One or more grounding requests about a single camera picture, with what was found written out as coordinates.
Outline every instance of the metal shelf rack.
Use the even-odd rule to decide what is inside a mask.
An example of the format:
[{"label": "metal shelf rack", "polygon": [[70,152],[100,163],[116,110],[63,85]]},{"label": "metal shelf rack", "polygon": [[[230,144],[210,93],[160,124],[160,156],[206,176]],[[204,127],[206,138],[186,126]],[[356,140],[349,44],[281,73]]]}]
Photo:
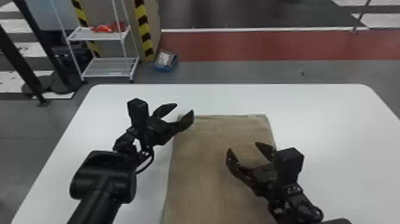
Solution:
[{"label": "metal shelf rack", "polygon": [[[128,26],[126,27],[124,32],[121,31],[121,27],[120,27],[120,23],[119,23],[120,19],[119,19],[119,15],[117,12],[115,0],[109,0],[112,2],[112,9],[114,11],[115,21],[117,22],[118,32],[99,33],[99,32],[91,31],[91,29],[89,27],[78,26],[69,36],[67,36],[67,34],[65,32],[65,28],[63,26],[63,23],[61,22],[60,15],[55,6],[54,0],[50,0],[50,1],[52,4],[54,13],[56,15],[56,18],[58,20],[58,23],[61,27],[61,31],[64,35],[64,38],[66,39],[66,43],[71,52],[72,59],[74,61],[74,64],[76,66],[76,69],[77,69],[82,81],[85,81],[85,78],[87,78],[87,77],[129,77],[130,82],[133,82],[133,74],[136,70],[136,67],[138,66],[140,57],[139,57],[138,48],[136,46],[135,37],[133,36],[133,33],[132,33],[132,25],[130,24],[126,6],[125,6],[125,3],[123,0],[120,0],[120,1],[121,1],[122,9],[124,11],[125,21],[126,21],[126,23],[128,23]],[[126,48],[125,48],[125,39],[129,33],[132,36],[133,46],[134,46],[135,52],[136,52],[136,57],[133,57],[133,58],[128,58]],[[122,52],[123,52],[124,57],[123,58],[115,58],[115,57],[97,58],[95,53],[92,50],[90,50],[92,52],[93,59],[87,65],[86,69],[84,71],[82,71],[78,65],[75,54],[71,47],[71,42],[73,42],[73,41],[85,41],[88,46],[89,46],[89,41],[119,41],[121,43]]]}]

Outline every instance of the white floor marking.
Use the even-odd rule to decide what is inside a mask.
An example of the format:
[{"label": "white floor marking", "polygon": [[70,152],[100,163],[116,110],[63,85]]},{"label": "white floor marking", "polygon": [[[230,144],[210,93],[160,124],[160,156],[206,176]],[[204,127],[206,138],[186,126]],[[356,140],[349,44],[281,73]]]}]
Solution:
[{"label": "white floor marking", "polygon": [[74,94],[75,92],[71,92],[69,94],[56,94],[54,92],[45,92],[43,94],[43,97],[46,99],[71,99],[74,96]]},{"label": "white floor marking", "polygon": [[364,14],[361,20],[369,28],[400,28],[400,14]]},{"label": "white floor marking", "polygon": [[[34,71],[36,76],[48,76],[53,71]],[[0,93],[20,93],[24,80],[16,71],[0,71]]]},{"label": "white floor marking", "polygon": [[[282,32],[282,31],[346,31],[352,30],[352,26],[332,27],[265,27],[265,28],[192,28],[192,29],[162,29],[163,33],[229,33],[229,32]],[[359,27],[357,30],[368,30],[366,27]]]},{"label": "white floor marking", "polygon": [[20,53],[24,57],[47,57],[39,42],[17,42],[15,46],[21,48]]},{"label": "white floor marking", "polygon": [[6,13],[6,12],[19,12],[20,10],[18,7],[15,5],[14,2],[7,3],[0,7],[0,12]]},{"label": "white floor marking", "polygon": [[6,33],[33,33],[28,23],[23,19],[0,20],[0,25]]},{"label": "white floor marking", "polygon": [[[332,0],[340,6],[362,6],[367,0]],[[372,0],[370,5],[400,5],[399,0]]]}]

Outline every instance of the red floor stripe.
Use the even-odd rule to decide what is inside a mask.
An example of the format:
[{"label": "red floor stripe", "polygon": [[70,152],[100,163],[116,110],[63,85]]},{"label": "red floor stripe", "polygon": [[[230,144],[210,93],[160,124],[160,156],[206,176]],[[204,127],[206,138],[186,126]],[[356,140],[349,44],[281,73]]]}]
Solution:
[{"label": "red floor stripe", "polygon": [[163,33],[180,61],[398,60],[400,30]]}]

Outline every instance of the yellow and black hazard stripe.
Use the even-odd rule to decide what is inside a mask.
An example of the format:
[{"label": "yellow and black hazard stripe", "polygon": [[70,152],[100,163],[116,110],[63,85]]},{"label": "yellow and black hazard stripe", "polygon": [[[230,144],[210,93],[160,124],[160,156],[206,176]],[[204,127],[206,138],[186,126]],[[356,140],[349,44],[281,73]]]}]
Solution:
[{"label": "yellow and black hazard stripe", "polygon": [[144,61],[154,61],[155,52],[144,0],[135,0],[135,7],[136,18],[139,23],[139,34],[142,38],[143,51],[145,52]]},{"label": "yellow and black hazard stripe", "polygon": [[[75,9],[76,16],[78,17],[80,26],[82,27],[89,27],[88,18],[86,17],[86,13],[82,7],[82,0],[72,0],[72,4]],[[100,50],[99,46],[94,41],[89,41],[89,49],[93,51],[96,57],[100,57]]]}]

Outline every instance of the red object on shelf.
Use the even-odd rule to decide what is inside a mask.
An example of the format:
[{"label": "red object on shelf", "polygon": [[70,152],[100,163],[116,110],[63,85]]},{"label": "red object on shelf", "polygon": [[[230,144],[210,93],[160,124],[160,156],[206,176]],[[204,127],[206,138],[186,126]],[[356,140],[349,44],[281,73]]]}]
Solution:
[{"label": "red object on shelf", "polygon": [[[125,32],[126,25],[125,22],[119,22],[121,32]],[[94,32],[99,33],[112,33],[112,32],[119,32],[117,22],[108,23],[108,24],[100,24],[95,27],[91,28]]]},{"label": "red object on shelf", "polygon": [[[121,28],[121,32],[125,32],[126,30],[126,25],[125,22],[119,22],[120,23],[120,28]],[[118,24],[117,22],[113,22],[110,24],[110,28],[113,32],[118,32]]]}]

